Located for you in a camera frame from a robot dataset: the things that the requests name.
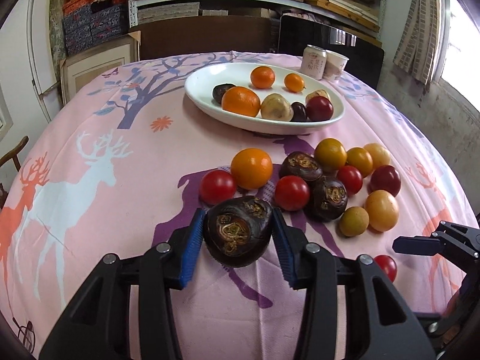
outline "green fruit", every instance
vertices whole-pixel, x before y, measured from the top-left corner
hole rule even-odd
[[[361,207],[350,207],[340,218],[340,231],[346,237],[355,237],[363,234],[369,223],[368,212]]]

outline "orange flower print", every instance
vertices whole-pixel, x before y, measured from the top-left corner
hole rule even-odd
[[[169,116],[159,117],[152,122],[150,128],[153,132],[162,131],[164,128],[169,128],[172,122]]]

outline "wall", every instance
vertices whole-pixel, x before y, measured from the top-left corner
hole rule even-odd
[[[385,50],[378,92],[408,117],[432,142],[480,212],[480,114],[448,83],[423,86],[393,65],[411,0],[387,0],[381,41]]]
[[[26,34],[27,7],[28,0],[19,0],[0,28],[0,95],[3,95],[13,120],[12,128],[0,141],[0,156],[15,147],[24,135],[28,135],[30,142],[20,153],[21,162],[47,126],[31,83]],[[49,0],[35,0],[33,44],[42,91],[56,81],[50,56],[48,10]],[[59,111],[56,93],[47,96],[45,102],[53,118]],[[0,168],[0,182],[6,188],[10,187],[15,175],[11,161]]]

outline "table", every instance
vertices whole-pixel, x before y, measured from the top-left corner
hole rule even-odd
[[[222,62],[298,68],[301,59],[218,52],[116,68],[82,88],[31,150],[0,214],[0,307],[12,328],[12,316],[21,325],[32,321],[34,354],[103,255],[136,256],[167,240],[201,206],[202,176],[217,167],[228,169],[233,156],[247,147],[267,151],[278,170],[287,154],[313,153],[327,137],[347,149],[385,145],[402,177],[400,219],[393,230],[346,239],[334,223],[310,222],[301,212],[286,215],[287,223],[338,256],[394,256],[395,286],[415,311],[444,310],[458,289],[462,273],[444,259],[395,255],[391,247],[399,236],[429,235],[440,220],[477,227],[457,178],[406,117],[344,73],[338,83],[326,83],[345,99],[346,114],[338,123],[308,136],[265,137],[239,130],[203,114],[183,90],[191,72]],[[265,187],[251,193],[271,201],[277,179],[275,171]],[[349,205],[362,205],[366,195],[364,187]],[[134,291],[133,319],[135,299]],[[255,264],[239,269],[223,268],[203,246],[193,281],[172,293],[183,356],[291,359],[303,300],[304,291],[290,290],[283,280],[272,242]],[[339,332],[344,336],[342,327]],[[134,328],[132,336],[132,357],[138,359]]]

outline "dark brown water chestnut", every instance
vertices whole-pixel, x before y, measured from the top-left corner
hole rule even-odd
[[[292,103],[293,117],[290,122],[303,123],[307,121],[307,108],[298,101]]]
[[[220,84],[213,88],[212,96],[217,104],[222,105],[222,97],[226,91],[233,88],[236,85],[233,84]]]
[[[208,210],[203,239],[214,259],[229,267],[257,260],[270,242],[272,207],[254,196],[225,200]]]
[[[286,156],[278,173],[280,178],[298,176],[309,185],[318,180],[322,174],[322,168],[315,158],[302,151],[294,151]]]
[[[322,176],[311,189],[310,201],[305,209],[315,218],[333,221],[343,214],[348,200],[347,191],[340,180]]]

